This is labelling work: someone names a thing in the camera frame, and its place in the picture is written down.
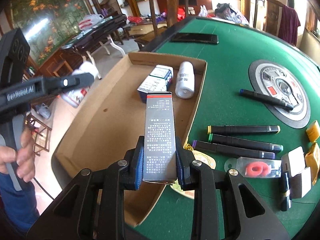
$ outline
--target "blue sleeve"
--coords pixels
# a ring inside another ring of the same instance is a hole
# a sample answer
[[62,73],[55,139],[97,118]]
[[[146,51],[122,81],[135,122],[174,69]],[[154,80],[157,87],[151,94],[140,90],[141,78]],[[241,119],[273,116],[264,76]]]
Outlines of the blue sleeve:
[[39,217],[35,187],[29,182],[27,190],[16,191],[10,176],[0,173],[0,194],[7,217],[19,231],[26,233]]

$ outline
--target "black phone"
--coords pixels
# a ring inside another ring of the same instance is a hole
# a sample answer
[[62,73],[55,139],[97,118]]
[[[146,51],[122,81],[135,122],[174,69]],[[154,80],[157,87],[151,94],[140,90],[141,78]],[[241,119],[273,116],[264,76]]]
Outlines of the black phone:
[[171,41],[174,42],[200,42],[208,44],[218,44],[218,36],[204,33],[176,33]]

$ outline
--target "white bottle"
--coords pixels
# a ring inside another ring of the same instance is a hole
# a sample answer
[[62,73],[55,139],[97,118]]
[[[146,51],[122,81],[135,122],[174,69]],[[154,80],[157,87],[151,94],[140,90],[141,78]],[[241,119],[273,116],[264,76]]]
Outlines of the white bottle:
[[188,61],[180,64],[175,92],[178,97],[183,99],[191,98],[195,92],[193,65]]
[[[84,63],[82,63],[79,69],[74,70],[71,75],[78,75],[82,73],[90,73],[94,78],[96,78],[99,74],[99,71],[92,63],[85,61]],[[61,98],[68,102],[74,108],[77,108],[89,90],[90,87],[71,90],[67,93],[62,94]]]

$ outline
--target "silver screw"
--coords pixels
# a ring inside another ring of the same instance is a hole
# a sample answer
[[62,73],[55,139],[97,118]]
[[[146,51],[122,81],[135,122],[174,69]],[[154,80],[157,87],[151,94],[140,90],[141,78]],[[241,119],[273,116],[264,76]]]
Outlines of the silver screw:
[[128,162],[126,160],[119,160],[118,161],[119,166],[126,166],[127,164],[128,164]]
[[82,176],[87,176],[87,175],[89,175],[90,174],[90,170],[89,169],[83,169],[82,171],[81,171],[81,175]]
[[192,165],[193,165],[193,166],[197,166],[197,167],[201,166],[201,164],[202,164],[202,162],[201,162],[201,161],[198,161],[198,160],[194,160],[194,161],[192,162]]
[[236,169],[230,169],[229,170],[230,175],[232,176],[237,176],[238,175],[238,171]]

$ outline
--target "human hand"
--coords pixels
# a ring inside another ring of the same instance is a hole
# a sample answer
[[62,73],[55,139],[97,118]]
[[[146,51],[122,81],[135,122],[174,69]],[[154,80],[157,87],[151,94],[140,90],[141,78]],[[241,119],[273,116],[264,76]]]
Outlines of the human hand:
[[28,128],[21,134],[22,148],[16,152],[14,149],[0,146],[0,173],[8,174],[6,163],[17,162],[17,176],[29,182],[36,173],[35,153],[33,152],[33,138]]

